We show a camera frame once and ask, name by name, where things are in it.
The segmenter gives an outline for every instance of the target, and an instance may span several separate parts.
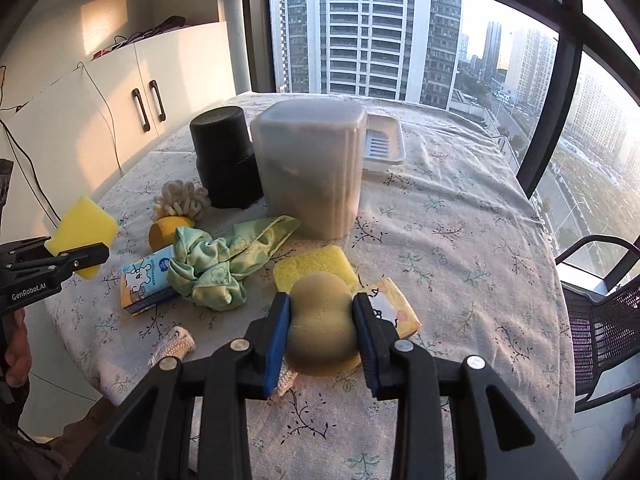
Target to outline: translucent plastic container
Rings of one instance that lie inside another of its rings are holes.
[[[286,100],[251,123],[255,159],[270,216],[302,220],[297,234],[346,235],[360,202],[367,113],[328,98]]]

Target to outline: white cabinet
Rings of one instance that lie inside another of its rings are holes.
[[[86,69],[109,104],[118,158],[123,170],[128,171],[158,143],[158,131],[150,116],[150,103],[140,77],[136,51],[132,45],[120,48],[87,63]],[[109,110],[95,89],[94,101],[111,127]]]
[[[120,176],[111,125],[100,113],[97,100],[100,96],[89,78],[75,70],[34,96],[20,112],[4,119],[31,157],[40,185],[59,215],[82,194],[104,192]],[[1,156],[15,161],[4,131],[0,149]],[[46,205],[29,162],[17,148],[15,152],[40,202]],[[17,164],[2,216],[2,240],[39,236],[46,233],[45,226],[52,228]]]
[[[33,159],[38,180],[60,216],[81,195],[98,200],[117,182],[116,148],[126,172],[158,145],[159,137],[236,94],[226,23],[183,28],[125,46],[88,62],[86,70],[95,86],[79,68],[46,87],[17,114],[3,117]],[[149,86],[153,80],[165,120]],[[135,90],[139,98],[132,94]],[[0,140],[0,156],[15,160],[6,139]],[[28,161],[19,152],[18,158],[36,189]],[[42,235],[51,227],[17,166],[4,216],[2,240]]]
[[[182,28],[133,46],[160,136],[236,95],[226,22]]]

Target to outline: tissue pack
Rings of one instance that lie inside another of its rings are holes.
[[[139,314],[161,301],[177,296],[166,279],[174,247],[168,246],[122,268],[120,304],[130,314]]]

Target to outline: chair armrest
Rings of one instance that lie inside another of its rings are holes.
[[[640,258],[640,249],[638,249],[635,245],[622,238],[618,238],[617,236],[609,236],[609,235],[589,235],[584,238],[578,240],[575,244],[569,247],[564,253],[560,254],[556,258],[556,265],[564,262],[569,256],[575,253],[578,249],[583,247],[584,245],[590,242],[606,242],[609,244],[616,244],[619,246],[632,251],[636,256]]]
[[[630,384],[625,388],[620,388],[615,392],[611,392],[610,394],[603,395],[596,399],[591,399],[590,396],[586,396],[584,399],[577,400],[575,403],[575,413],[584,412],[585,410],[590,410],[591,408],[597,408],[598,406],[602,406],[603,404],[607,404],[612,400],[617,400],[620,397],[625,397],[631,392],[634,392],[640,388],[640,382]]]

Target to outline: human hand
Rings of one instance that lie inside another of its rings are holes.
[[[5,380],[12,388],[18,388],[27,382],[33,361],[27,340],[27,326],[24,323],[23,308],[13,312],[12,321],[14,322],[14,332],[4,354],[4,360],[9,365]]]

